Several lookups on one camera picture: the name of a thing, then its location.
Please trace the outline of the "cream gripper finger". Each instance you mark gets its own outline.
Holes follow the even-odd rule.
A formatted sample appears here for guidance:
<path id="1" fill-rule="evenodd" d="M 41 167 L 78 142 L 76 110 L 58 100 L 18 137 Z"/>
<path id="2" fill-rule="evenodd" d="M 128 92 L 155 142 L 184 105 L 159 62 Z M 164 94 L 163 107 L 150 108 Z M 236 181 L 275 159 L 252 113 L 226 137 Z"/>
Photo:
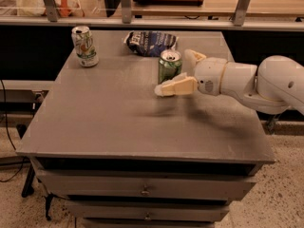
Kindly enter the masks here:
<path id="1" fill-rule="evenodd" d="M 184 58 L 190 64 L 191 67 L 195 67 L 197 63 L 205 60 L 206 56 L 192 49 L 186 49 L 184 51 Z"/>
<path id="2" fill-rule="evenodd" d="M 157 96 L 168 97 L 175 95 L 189 95 L 198 89 L 198 81 L 193 76 L 181 73 L 171 80 L 157 85 L 154 92 Z"/>

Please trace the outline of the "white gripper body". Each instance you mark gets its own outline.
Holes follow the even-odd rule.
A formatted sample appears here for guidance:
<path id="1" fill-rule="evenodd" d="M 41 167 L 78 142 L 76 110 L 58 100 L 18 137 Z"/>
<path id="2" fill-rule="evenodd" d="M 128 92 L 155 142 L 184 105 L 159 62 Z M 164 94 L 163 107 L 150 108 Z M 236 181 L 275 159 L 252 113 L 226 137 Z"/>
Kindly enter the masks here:
<path id="1" fill-rule="evenodd" d="M 202 94 L 218 96 L 220 83 L 224 69 L 228 61 L 226 59 L 210 57 L 197 63 L 194 76 L 198 81 L 198 90 Z"/>

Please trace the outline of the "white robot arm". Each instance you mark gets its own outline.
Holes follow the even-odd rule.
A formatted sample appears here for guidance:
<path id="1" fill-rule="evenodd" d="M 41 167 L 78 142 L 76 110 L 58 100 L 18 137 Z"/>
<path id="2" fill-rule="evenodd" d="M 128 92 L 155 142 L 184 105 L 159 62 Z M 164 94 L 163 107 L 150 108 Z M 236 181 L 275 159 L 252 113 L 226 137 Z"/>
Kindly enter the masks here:
<path id="1" fill-rule="evenodd" d="M 226 95 L 240 104 L 266 114 L 280 114 L 293 108 L 304 114 L 304 66 L 280 55 L 264 59 L 260 65 L 207 57 L 185 51 L 193 74 L 182 73 L 155 87 L 158 96 Z"/>

